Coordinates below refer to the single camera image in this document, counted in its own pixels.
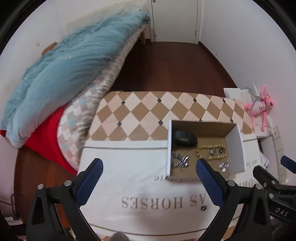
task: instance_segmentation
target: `black bracelet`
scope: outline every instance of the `black bracelet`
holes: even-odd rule
[[[181,147],[197,146],[196,136],[188,131],[173,131],[172,144]]]

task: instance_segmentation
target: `pink panther plush toy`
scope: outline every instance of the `pink panther plush toy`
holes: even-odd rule
[[[265,130],[267,109],[271,109],[272,106],[274,105],[274,102],[273,102],[271,96],[268,93],[266,93],[266,94],[264,93],[265,89],[266,89],[266,86],[261,85],[260,97],[254,95],[253,92],[249,89],[249,93],[254,95],[254,97],[256,97],[257,99],[253,103],[251,102],[251,103],[245,105],[245,108],[247,109],[249,116],[251,116],[251,118],[252,118],[253,127],[254,127],[254,115],[263,112],[263,120],[262,120],[262,126],[261,126],[262,131]]]

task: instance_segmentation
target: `door frame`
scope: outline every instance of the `door frame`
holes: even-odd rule
[[[198,41],[201,39],[201,32],[202,32],[204,0],[196,0],[196,1],[197,1],[197,21],[196,21],[196,29],[195,29],[196,35],[195,35],[194,43],[198,44]],[[151,17],[151,22],[149,23],[150,39],[151,39],[151,42],[155,42],[152,0],[147,0],[147,7],[148,7],[148,13]]]

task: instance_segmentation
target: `white door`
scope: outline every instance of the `white door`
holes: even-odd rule
[[[156,42],[194,43],[197,0],[151,0]]]

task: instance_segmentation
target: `dark brown floor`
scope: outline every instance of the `dark brown floor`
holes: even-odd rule
[[[225,87],[236,86],[201,45],[159,42],[145,46],[137,42],[111,90],[176,91],[224,96]],[[38,184],[58,186],[74,177],[29,148],[20,148],[15,172],[15,203],[22,218],[27,220]],[[65,218],[62,218],[62,222],[67,226]]]

